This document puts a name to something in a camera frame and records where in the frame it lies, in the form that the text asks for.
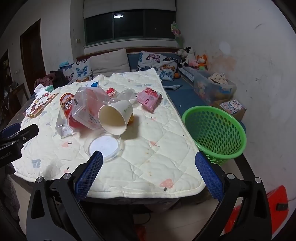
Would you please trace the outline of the red snack canister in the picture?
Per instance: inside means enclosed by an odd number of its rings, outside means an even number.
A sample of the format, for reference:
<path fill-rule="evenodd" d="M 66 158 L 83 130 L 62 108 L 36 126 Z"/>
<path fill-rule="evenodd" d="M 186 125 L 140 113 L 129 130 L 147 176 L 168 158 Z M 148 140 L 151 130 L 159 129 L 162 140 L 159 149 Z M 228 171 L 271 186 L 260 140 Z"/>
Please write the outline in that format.
<path fill-rule="evenodd" d="M 71 93 L 65 93 L 60 98 L 60 106 L 62 108 L 62 111 L 64 113 L 64 116 L 66 117 L 67 123 L 69 127 L 76 131 L 76 130 L 82 130 L 85 128 L 83 124 L 76 121 L 74 117 L 72 116 L 72 104 L 74 100 L 74 95 Z"/>

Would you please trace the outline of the white paper cup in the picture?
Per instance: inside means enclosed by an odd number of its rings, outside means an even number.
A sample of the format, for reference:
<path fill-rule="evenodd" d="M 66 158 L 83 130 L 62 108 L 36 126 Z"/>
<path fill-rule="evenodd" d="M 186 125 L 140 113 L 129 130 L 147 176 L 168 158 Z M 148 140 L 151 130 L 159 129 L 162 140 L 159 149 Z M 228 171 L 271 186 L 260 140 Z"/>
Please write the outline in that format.
<path fill-rule="evenodd" d="M 98 112 L 101 126 L 113 135 L 122 135 L 132 116 L 133 107 L 129 101 L 120 100 L 103 105 Z"/>

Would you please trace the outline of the clear plastic bag packaging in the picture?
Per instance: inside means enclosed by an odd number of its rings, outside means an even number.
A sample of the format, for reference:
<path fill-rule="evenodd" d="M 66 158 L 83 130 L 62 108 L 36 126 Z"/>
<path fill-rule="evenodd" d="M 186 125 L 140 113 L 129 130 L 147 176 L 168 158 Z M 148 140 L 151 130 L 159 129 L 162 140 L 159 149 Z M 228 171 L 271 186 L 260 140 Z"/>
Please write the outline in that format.
<path fill-rule="evenodd" d="M 91 130 L 102 128 L 98 113 L 110 97 L 99 87 L 79 87 L 74 95 L 71 115 L 75 121 Z"/>

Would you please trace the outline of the clear plastic bottle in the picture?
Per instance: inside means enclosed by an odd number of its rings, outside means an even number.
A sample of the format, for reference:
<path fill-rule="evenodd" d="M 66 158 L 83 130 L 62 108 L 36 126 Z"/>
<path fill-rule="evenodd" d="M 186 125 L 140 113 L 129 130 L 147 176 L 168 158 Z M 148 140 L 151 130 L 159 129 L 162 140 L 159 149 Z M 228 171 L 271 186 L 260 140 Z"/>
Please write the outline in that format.
<path fill-rule="evenodd" d="M 62 108 L 59 110 L 55 129 L 61 138 L 66 138 L 75 134 L 75 132 L 70 128 Z"/>

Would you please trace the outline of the round clear plastic lid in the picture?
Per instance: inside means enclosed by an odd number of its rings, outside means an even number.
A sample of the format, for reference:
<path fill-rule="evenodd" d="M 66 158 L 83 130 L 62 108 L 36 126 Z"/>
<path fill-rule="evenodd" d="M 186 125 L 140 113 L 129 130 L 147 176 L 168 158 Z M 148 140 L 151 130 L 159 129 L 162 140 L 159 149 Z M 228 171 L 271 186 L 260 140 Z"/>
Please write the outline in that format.
<path fill-rule="evenodd" d="M 103 161 L 109 162 L 121 153 L 121 138 L 108 132 L 91 133 L 84 142 L 84 150 L 88 156 L 99 151 L 103 156 Z"/>

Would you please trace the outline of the cardboard box with books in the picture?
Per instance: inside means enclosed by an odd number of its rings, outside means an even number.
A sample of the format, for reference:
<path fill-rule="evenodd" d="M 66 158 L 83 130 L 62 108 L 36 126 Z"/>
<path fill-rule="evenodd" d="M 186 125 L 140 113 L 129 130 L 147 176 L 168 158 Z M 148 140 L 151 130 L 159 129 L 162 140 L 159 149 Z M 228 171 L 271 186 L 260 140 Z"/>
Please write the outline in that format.
<path fill-rule="evenodd" d="M 211 105 L 215 108 L 229 113 L 238 121 L 241 121 L 243 119 L 246 112 L 246 108 L 236 99 L 217 100 L 214 101 Z"/>

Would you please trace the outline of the pile of dark clothes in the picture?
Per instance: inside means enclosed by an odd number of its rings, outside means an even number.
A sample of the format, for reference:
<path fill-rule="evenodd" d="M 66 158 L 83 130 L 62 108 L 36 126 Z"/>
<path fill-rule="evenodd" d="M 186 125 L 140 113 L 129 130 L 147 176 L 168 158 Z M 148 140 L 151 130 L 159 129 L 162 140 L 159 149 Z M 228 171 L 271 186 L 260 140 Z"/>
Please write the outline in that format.
<path fill-rule="evenodd" d="M 34 83 L 34 88 L 39 84 L 43 86 L 53 85 L 54 89 L 65 86 L 69 83 L 69 80 L 64 76 L 61 71 L 51 71 L 48 75 L 43 78 L 38 78 Z"/>

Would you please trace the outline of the dark wooden door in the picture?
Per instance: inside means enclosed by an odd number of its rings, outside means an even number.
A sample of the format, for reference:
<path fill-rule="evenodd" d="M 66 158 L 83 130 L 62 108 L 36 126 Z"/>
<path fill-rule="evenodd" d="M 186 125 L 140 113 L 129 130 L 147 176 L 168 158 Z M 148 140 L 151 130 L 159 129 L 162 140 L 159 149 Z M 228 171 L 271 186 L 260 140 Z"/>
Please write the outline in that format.
<path fill-rule="evenodd" d="M 37 20 L 20 36 L 23 72 L 29 93 L 34 93 L 34 83 L 45 77 L 46 71 L 41 46 L 41 20 Z"/>

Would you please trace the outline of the clear plastic storage bin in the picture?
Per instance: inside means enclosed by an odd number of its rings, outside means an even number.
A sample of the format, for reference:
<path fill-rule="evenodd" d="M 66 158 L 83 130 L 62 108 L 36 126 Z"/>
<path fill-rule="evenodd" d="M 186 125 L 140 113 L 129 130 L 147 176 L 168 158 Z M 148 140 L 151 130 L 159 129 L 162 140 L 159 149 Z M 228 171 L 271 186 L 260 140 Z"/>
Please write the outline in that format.
<path fill-rule="evenodd" d="M 193 87 L 196 94 L 206 104 L 229 99 L 234 96 L 237 86 L 228 80 L 224 73 L 211 73 L 206 70 L 190 69 L 193 76 Z"/>

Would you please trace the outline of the blue sofa mat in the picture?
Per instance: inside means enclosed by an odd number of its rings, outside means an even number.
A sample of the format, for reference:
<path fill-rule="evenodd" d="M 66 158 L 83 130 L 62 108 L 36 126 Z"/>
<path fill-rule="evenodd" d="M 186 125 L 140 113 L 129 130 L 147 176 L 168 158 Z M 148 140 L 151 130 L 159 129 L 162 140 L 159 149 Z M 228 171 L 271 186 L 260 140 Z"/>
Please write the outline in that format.
<path fill-rule="evenodd" d="M 187 109 L 198 106 L 208 105 L 196 94 L 193 87 L 193 76 L 191 74 L 191 67 L 184 67 L 177 70 L 181 76 L 174 79 L 174 81 L 164 81 L 163 86 L 166 85 L 182 85 L 181 88 L 172 91 L 166 90 L 168 96 L 177 108 L 179 114 L 183 114 Z"/>

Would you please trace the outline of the pink wet wipes pack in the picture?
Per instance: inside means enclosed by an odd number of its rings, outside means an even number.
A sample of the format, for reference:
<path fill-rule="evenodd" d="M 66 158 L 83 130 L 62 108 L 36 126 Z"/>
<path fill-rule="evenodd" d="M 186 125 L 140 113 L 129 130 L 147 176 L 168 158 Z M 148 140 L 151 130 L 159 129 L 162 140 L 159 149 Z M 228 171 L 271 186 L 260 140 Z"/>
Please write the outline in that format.
<path fill-rule="evenodd" d="M 161 98 L 162 95 L 160 93 L 147 87 L 137 95 L 137 102 L 139 102 L 144 109 L 152 113 Z"/>

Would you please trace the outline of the butterfly pillow left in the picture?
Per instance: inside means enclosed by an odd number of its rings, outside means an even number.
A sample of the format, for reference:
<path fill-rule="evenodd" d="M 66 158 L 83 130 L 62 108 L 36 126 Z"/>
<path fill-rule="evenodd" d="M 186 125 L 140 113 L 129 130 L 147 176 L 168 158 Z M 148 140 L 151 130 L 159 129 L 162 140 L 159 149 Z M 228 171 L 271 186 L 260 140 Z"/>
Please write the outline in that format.
<path fill-rule="evenodd" d="M 76 61 L 73 64 L 67 64 L 62 68 L 63 75 L 69 81 L 68 84 L 74 82 L 86 82 L 93 80 L 93 70 L 90 66 L 89 59 Z"/>

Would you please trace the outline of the orange fox plush toy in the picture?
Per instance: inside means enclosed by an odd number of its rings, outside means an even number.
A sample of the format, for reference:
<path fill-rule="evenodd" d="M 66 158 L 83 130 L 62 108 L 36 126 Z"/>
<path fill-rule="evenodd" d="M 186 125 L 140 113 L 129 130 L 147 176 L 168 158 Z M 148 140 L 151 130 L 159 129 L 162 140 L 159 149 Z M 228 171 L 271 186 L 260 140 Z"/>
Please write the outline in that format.
<path fill-rule="evenodd" d="M 197 55 L 196 60 L 197 60 L 197 69 L 199 69 L 199 70 L 208 70 L 207 56 L 205 54 Z"/>

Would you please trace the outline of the cow plush toy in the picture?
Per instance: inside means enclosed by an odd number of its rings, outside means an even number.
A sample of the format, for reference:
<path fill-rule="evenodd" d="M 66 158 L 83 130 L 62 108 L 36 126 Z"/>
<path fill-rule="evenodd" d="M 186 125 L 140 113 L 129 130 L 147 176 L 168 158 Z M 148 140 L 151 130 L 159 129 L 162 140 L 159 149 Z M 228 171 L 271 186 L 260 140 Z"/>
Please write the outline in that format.
<path fill-rule="evenodd" d="M 191 46 L 178 49 L 175 54 L 181 58 L 181 60 L 178 62 L 178 68 L 182 68 L 184 66 L 188 67 L 190 61 L 196 58 L 194 48 Z"/>

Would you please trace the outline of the dark window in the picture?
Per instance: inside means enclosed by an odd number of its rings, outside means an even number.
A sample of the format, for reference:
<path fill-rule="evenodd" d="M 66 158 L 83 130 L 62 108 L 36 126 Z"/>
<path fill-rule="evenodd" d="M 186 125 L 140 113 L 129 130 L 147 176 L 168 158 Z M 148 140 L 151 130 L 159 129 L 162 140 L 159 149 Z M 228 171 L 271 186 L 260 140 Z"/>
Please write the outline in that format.
<path fill-rule="evenodd" d="M 132 9 L 88 17 L 84 20 L 86 45 L 133 38 L 173 39 L 176 12 Z"/>

